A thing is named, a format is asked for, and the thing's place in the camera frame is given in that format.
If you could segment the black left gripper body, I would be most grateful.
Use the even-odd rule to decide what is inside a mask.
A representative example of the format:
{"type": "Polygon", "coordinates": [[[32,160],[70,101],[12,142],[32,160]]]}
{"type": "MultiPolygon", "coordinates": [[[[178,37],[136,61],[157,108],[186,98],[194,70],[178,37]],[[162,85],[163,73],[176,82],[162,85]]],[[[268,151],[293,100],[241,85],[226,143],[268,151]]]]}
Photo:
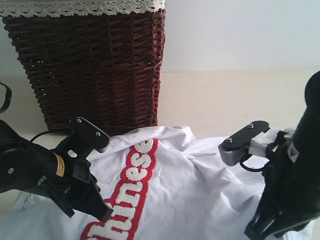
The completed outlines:
{"type": "Polygon", "coordinates": [[[55,149],[38,149],[37,194],[49,198],[48,187],[55,187],[64,194],[67,202],[75,211],[77,186],[81,182],[89,183],[89,176],[92,175],[88,156],[84,162],[78,162],[71,157],[57,153],[55,149]]]}

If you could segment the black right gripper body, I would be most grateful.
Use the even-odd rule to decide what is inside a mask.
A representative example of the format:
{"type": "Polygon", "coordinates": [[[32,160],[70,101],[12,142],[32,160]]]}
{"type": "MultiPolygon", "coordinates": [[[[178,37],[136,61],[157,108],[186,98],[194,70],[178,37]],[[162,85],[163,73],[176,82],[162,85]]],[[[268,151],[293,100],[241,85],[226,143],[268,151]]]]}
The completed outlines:
{"type": "Polygon", "coordinates": [[[293,215],[295,223],[320,216],[320,138],[314,130],[297,129],[288,140],[267,146],[262,172],[265,188],[258,206],[293,215]]]}

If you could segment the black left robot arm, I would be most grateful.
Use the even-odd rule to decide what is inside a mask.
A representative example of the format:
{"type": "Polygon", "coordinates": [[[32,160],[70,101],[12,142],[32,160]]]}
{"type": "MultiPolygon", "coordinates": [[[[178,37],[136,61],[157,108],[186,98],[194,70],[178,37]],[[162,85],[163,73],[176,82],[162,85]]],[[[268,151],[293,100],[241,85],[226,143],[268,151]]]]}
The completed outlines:
{"type": "Polygon", "coordinates": [[[54,149],[19,136],[0,122],[0,191],[19,190],[51,199],[68,217],[80,211],[105,222],[112,208],[104,202],[87,157],[103,153],[109,136],[82,117],[54,149]]]}

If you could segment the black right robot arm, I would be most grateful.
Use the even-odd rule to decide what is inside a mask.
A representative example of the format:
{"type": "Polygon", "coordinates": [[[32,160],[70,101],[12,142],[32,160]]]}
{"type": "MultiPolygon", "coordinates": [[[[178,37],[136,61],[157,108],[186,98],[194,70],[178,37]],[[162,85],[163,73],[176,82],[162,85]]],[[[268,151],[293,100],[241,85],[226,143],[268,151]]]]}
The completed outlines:
{"type": "Polygon", "coordinates": [[[320,74],[305,86],[306,109],[291,140],[267,150],[265,187],[244,233],[251,240],[301,231],[320,216],[320,74]]]}

